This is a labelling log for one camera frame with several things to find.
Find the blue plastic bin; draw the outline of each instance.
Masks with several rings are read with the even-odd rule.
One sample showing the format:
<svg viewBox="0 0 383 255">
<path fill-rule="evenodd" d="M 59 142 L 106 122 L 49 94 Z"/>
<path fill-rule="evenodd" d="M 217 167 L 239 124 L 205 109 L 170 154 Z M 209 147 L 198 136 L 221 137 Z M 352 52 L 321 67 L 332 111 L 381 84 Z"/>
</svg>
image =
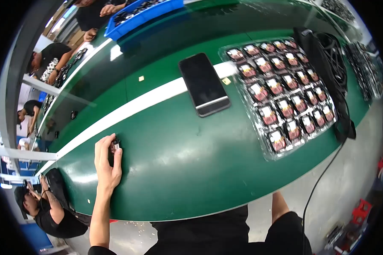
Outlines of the blue plastic bin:
<svg viewBox="0 0 383 255">
<path fill-rule="evenodd" d="M 184 6 L 183 0 L 166 0 L 164 2 L 158 3 L 155 6 L 147 8 L 146 10 L 137 13 L 132 18 L 128 19 L 124 23 L 115 26 L 113 19 L 118 13 L 126 11 L 128 13 L 132 12 L 134 9 L 138 8 L 146 0 L 138 0 L 123 8 L 119 12 L 115 13 L 108 22 L 108 27 L 105 31 L 104 37 L 109 37 L 112 40 L 116 41 L 132 29 L 137 28 L 143 23 L 148 22 L 149 20 L 156 18 L 160 15 L 168 13 L 170 11 L 182 8 Z"/>
</svg>

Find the hand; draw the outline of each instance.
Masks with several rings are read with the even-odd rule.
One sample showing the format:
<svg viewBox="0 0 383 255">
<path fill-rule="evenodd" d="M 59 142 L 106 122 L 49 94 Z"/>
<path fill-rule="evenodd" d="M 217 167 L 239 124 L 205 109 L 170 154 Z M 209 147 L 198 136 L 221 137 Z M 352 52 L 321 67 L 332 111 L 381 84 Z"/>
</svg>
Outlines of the hand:
<svg viewBox="0 0 383 255">
<path fill-rule="evenodd" d="M 123 9 L 124 7 L 125 7 L 125 4 L 121 4 L 121 5 L 117 5 L 117 6 L 115 6 L 113 4 L 107 4 L 102 8 L 99 16 L 103 17 L 103 16 L 106 16 L 109 14 L 117 13 L 118 11 Z"/>
<path fill-rule="evenodd" d="M 58 76 L 58 71 L 57 70 L 52 71 L 46 83 L 52 85 L 54 81 L 56 81 L 57 76 Z"/>
<path fill-rule="evenodd" d="M 96 36 L 96 29 L 95 28 L 91 28 L 89 29 L 87 32 L 85 32 L 84 34 L 84 41 L 85 42 L 90 42 L 94 39 L 94 37 Z"/>
<path fill-rule="evenodd" d="M 34 192 L 34 190 L 33 190 L 33 186 L 31 185 L 31 182 L 29 182 L 29 183 L 27 184 L 27 189 L 30 191 L 30 193 L 31 193 L 31 192 Z"/>
<path fill-rule="evenodd" d="M 107 135 L 95 144 L 95 168 L 98 175 L 97 191 L 112 195 L 113 189 L 122 177 L 122 149 L 116 150 L 113 157 L 113 167 L 108 162 L 108 149 L 115 139 L 115 134 Z"/>
<path fill-rule="evenodd" d="M 27 131 L 27 137 L 30 136 L 33 133 L 33 131 L 34 131 L 34 125 L 31 125 L 29 127 L 29 130 Z"/>
<path fill-rule="evenodd" d="M 48 190 L 48 184 L 47 184 L 47 181 L 45 180 L 45 175 L 41 175 L 41 177 L 40 177 L 40 183 L 41 183 L 41 187 L 42 187 L 44 190 Z"/>
</svg>

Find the person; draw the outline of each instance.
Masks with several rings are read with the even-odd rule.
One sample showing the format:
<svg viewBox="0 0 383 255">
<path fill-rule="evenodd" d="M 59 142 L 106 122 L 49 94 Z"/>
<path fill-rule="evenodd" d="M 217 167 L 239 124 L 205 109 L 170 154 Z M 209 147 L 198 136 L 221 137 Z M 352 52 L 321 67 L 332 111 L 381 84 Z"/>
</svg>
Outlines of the person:
<svg viewBox="0 0 383 255">
<path fill-rule="evenodd" d="M 58 238 L 72 238 L 83 235 L 88 227 L 72 213 L 61 206 L 49 190 L 45 177 L 40 178 L 41 195 L 33 191 L 31 183 L 25 187 L 16 187 L 15 199 L 20 209 L 31 215 L 37 225 L 47 234 Z"/>
<path fill-rule="evenodd" d="M 95 144 L 98 185 L 89 229 L 91 247 L 88 255 L 116 255 L 109 250 L 108 220 L 111 195 L 122 176 L 122 149 L 115 153 L 111 167 L 107 155 L 114 139 L 115 134 L 112 134 Z M 248 242 L 247 216 L 245 205 L 189 220 L 152 222 L 158 231 L 158 241 L 146 254 L 312 254 L 308 239 L 302 235 L 301 218 L 289 210 L 279 191 L 272 195 L 272 225 L 265 242 Z"/>
<path fill-rule="evenodd" d="M 82 31 L 85 31 L 84 41 L 92 41 L 99 28 L 106 24 L 111 14 L 117 13 L 134 0 L 73 0 L 79 7 L 76 18 Z"/>
<path fill-rule="evenodd" d="M 18 142 L 17 149 L 19 149 L 19 150 L 30 150 L 30 142 L 31 142 L 30 137 L 21 138 Z M 38 147 L 37 142 L 34 142 L 33 150 L 34 151 L 40 151 L 40 148 Z"/>
<path fill-rule="evenodd" d="M 32 134 L 34 131 L 34 127 L 36 126 L 36 121 L 37 121 L 38 114 L 40 113 L 41 106 L 42 106 L 42 102 L 39 102 L 37 100 L 29 100 L 24 104 L 23 109 L 17 111 L 18 125 L 21 125 L 21 122 L 24 121 L 26 115 L 33 117 L 31 125 L 27 131 L 27 136 Z"/>
<path fill-rule="evenodd" d="M 51 43 L 41 52 L 32 53 L 26 73 L 34 73 L 41 81 L 52 85 L 60 70 L 71 58 L 72 52 L 71 48 L 63 43 Z"/>
</svg>

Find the gray floor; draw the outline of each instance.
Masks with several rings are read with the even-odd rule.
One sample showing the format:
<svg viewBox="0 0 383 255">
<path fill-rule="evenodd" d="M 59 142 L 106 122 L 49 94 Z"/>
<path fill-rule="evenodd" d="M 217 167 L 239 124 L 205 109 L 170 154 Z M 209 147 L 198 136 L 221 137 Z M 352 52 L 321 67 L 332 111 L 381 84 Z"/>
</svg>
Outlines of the gray floor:
<svg viewBox="0 0 383 255">
<path fill-rule="evenodd" d="M 305 222 L 313 252 L 323 249 L 324 237 L 332 226 L 337 222 L 348 222 L 359 198 L 367 196 L 383 152 L 382 119 L 383 103 L 375 102 L 357 127 L 357 139 L 345 143 L 319 182 L 308 206 Z M 281 188 L 290 209 L 301 217 L 317 178 L 333 154 L 301 178 Z M 271 195 L 250 202 L 248 210 L 250 242 L 264 241 L 271 225 Z M 110 226 L 110 249 L 117 254 L 144 254 L 157 241 L 157 232 L 148 222 L 122 221 Z M 89 231 L 68 239 L 67 243 L 79 254 L 87 254 Z"/>
</svg>

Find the black smartphone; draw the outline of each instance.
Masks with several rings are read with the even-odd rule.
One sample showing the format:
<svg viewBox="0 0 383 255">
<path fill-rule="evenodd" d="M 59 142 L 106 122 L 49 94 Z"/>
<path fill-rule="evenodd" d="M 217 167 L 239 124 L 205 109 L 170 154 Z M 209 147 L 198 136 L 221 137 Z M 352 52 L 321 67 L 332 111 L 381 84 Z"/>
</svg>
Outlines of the black smartphone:
<svg viewBox="0 0 383 255">
<path fill-rule="evenodd" d="M 179 62 L 179 69 L 197 115 L 206 117 L 230 107 L 230 99 L 206 54 L 183 59 Z"/>
</svg>

